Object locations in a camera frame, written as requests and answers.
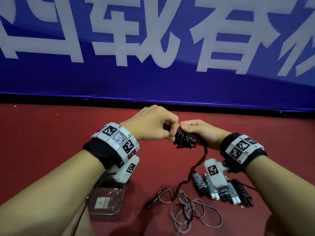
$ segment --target forearm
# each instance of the forearm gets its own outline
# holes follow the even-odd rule
[[[79,152],[0,206],[0,234],[60,236],[104,170]]]
[[[288,232],[315,232],[315,186],[265,156],[255,158],[246,175]]]

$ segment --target black wrist strap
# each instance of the black wrist strap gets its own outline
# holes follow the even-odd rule
[[[83,150],[90,152],[99,159],[105,169],[109,169],[113,165],[119,167],[122,163],[122,159],[118,153],[106,142],[98,138],[92,138],[89,142],[85,143]]]
[[[239,133],[232,133],[228,135],[220,144],[220,154],[225,158],[224,164],[226,167],[230,168],[230,171],[233,173],[239,173],[239,172],[245,172],[247,165],[255,158],[265,155],[267,156],[267,153],[263,149],[256,149],[250,154],[247,159],[240,164],[235,159],[233,159],[229,154],[227,154],[225,151],[229,147],[229,145],[241,134]]]

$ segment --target person's left hand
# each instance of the person's left hand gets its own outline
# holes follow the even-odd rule
[[[163,129],[164,123],[171,126],[170,131]],[[178,117],[157,105],[143,108],[135,116],[120,123],[120,125],[126,128],[138,141],[166,138],[173,142],[179,127]]]

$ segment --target hand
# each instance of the hand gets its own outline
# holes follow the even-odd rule
[[[171,126],[170,131],[163,129],[164,123]],[[167,138],[173,142],[179,127],[178,117],[157,105],[143,108],[120,125],[126,128],[138,141]]]
[[[214,127],[203,120],[183,121],[179,125],[186,132],[198,134],[206,141],[207,147],[218,151],[220,150],[220,144],[223,139],[231,134],[228,131]]]

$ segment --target blue banner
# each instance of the blue banner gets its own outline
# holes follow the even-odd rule
[[[315,0],[0,0],[0,93],[315,110]]]

